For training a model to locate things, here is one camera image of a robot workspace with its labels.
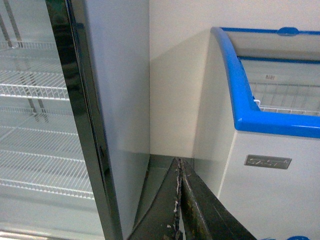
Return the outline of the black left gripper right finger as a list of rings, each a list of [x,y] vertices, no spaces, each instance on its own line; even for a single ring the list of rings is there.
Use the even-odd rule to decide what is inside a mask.
[[[255,240],[218,200],[192,166],[181,159],[181,211],[187,240]]]

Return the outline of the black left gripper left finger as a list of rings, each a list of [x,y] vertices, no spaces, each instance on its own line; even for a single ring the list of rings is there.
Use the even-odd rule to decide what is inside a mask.
[[[181,240],[181,158],[151,157],[129,240]]]

